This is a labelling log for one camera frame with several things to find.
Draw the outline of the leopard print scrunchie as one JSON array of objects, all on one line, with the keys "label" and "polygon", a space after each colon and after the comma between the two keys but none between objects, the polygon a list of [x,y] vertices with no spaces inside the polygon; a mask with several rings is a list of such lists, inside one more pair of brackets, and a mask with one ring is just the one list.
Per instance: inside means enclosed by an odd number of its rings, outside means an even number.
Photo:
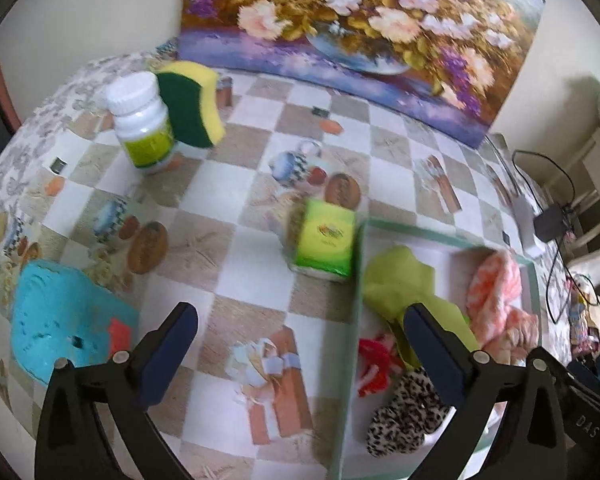
[{"label": "leopard print scrunchie", "polygon": [[374,411],[366,432],[366,451],[381,458],[412,454],[434,434],[450,411],[422,367],[402,376],[390,401]]}]

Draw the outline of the pink white knitted cloth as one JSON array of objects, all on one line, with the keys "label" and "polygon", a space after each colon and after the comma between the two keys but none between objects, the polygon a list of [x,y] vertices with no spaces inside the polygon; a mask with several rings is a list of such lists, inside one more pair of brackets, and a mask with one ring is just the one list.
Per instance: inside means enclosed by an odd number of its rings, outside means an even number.
[{"label": "pink white knitted cloth", "polygon": [[499,250],[478,266],[466,297],[469,326],[480,349],[498,364],[521,365],[539,343],[539,319],[516,306],[521,274],[513,253]]}]

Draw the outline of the red scrunchie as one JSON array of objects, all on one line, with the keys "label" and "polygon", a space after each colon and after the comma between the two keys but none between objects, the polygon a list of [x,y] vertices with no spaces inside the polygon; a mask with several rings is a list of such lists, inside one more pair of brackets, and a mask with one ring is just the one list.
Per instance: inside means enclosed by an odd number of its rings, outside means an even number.
[{"label": "red scrunchie", "polygon": [[356,382],[359,398],[384,392],[391,385],[393,377],[401,375],[404,370],[393,334],[382,333],[373,339],[361,338],[358,341],[358,357],[363,364],[362,374]]}]

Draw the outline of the lime green cloth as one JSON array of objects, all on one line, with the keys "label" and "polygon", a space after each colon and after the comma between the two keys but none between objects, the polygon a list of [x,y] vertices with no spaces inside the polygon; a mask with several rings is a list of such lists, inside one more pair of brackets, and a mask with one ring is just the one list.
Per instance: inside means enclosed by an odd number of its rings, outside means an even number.
[{"label": "lime green cloth", "polygon": [[363,302],[387,324],[408,370],[420,367],[404,332],[404,313],[412,304],[425,306],[438,323],[457,336],[469,351],[479,349],[460,308],[436,295],[435,278],[434,268],[421,263],[411,249],[403,245],[393,246],[370,259],[364,271]]}]

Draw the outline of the checkered printed tablecloth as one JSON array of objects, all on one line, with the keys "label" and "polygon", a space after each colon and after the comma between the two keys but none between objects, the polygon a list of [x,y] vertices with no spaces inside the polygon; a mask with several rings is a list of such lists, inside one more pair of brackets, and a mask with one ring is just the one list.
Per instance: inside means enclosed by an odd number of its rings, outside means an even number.
[{"label": "checkered printed tablecloth", "polygon": [[[33,474],[45,388],[12,358],[10,303],[27,256],[85,270],[137,308],[152,330],[188,301],[200,333],[150,414],[201,479],[324,479],[332,462],[352,289],[292,272],[277,234],[296,200],[272,176],[286,153],[317,154],[362,191],[360,217],[432,229],[480,245],[519,246],[510,185],[490,144],[478,150],[332,89],[232,73],[226,133],[183,146],[173,169],[135,170],[99,92],[151,64],[147,54],[91,62],[29,116],[0,155],[0,451]],[[259,448],[228,349],[294,331],[314,428]]]}]

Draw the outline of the black power adapter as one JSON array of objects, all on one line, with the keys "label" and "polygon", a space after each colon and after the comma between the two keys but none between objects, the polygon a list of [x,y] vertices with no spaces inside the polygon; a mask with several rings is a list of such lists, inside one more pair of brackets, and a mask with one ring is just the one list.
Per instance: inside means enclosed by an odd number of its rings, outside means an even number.
[{"label": "black power adapter", "polygon": [[570,230],[568,214],[558,203],[551,204],[533,219],[534,235],[543,243],[561,240]]}]

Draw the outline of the green tissue packet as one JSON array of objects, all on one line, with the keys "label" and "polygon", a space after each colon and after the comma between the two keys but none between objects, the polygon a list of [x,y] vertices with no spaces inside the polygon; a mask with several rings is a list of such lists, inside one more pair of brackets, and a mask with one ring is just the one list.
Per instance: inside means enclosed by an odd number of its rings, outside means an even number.
[{"label": "green tissue packet", "polygon": [[306,204],[290,267],[334,282],[352,275],[356,213],[311,198]]}]

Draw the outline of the white pill bottle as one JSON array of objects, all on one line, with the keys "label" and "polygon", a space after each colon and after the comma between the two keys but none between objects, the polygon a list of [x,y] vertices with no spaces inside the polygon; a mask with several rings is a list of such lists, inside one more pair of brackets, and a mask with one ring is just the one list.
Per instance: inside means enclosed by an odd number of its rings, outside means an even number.
[{"label": "white pill bottle", "polygon": [[108,84],[104,99],[123,151],[140,171],[158,172],[173,155],[175,138],[158,78],[136,72]]}]

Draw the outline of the yellow green sponge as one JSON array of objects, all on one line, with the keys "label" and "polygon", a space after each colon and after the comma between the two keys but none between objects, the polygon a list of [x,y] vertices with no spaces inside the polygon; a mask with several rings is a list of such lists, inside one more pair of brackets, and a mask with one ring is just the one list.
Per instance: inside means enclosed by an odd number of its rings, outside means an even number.
[{"label": "yellow green sponge", "polygon": [[175,139],[193,148],[218,144],[225,133],[216,106],[218,74],[207,66],[176,61],[160,68],[156,76]]}]

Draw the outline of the floral canvas painting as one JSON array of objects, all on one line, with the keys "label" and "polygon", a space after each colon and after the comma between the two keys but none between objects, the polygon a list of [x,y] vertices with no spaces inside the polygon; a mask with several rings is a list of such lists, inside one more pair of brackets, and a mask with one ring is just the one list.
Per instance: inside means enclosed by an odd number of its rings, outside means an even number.
[{"label": "floral canvas painting", "polygon": [[480,145],[544,0],[183,0],[178,54],[320,84]]}]

